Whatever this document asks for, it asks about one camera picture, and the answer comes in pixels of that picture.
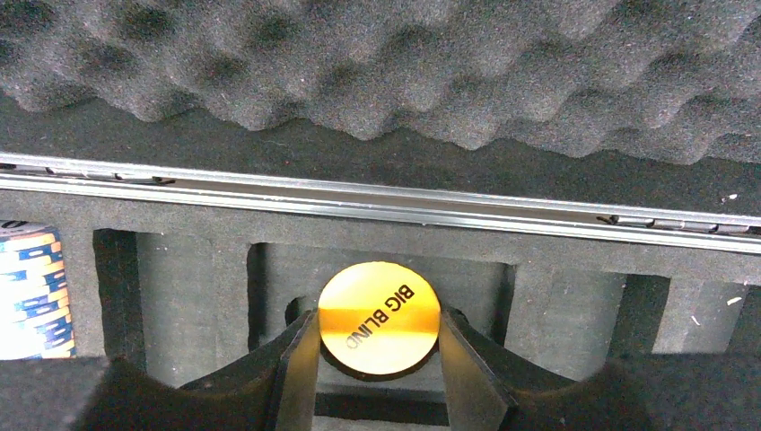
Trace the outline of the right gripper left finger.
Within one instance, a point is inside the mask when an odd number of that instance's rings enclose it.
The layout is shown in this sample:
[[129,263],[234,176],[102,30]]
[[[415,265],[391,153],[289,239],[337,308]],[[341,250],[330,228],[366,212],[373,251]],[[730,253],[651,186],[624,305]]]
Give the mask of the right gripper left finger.
[[274,340],[180,388],[219,402],[247,429],[310,430],[319,366],[317,313],[301,314]]

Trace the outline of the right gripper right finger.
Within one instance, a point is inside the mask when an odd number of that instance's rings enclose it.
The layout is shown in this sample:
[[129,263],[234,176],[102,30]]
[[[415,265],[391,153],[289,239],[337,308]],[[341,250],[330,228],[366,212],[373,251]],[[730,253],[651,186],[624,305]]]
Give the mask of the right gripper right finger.
[[574,383],[507,350],[444,308],[438,337],[452,430],[504,430],[519,410],[519,391],[552,391]]

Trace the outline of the yellow dealer button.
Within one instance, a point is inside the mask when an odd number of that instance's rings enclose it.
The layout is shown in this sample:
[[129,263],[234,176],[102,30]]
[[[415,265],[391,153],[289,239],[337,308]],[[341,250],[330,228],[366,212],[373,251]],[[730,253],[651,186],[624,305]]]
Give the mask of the yellow dealer button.
[[322,344],[357,374],[387,377],[422,363],[437,343],[442,305],[414,270],[387,261],[345,268],[318,300]]

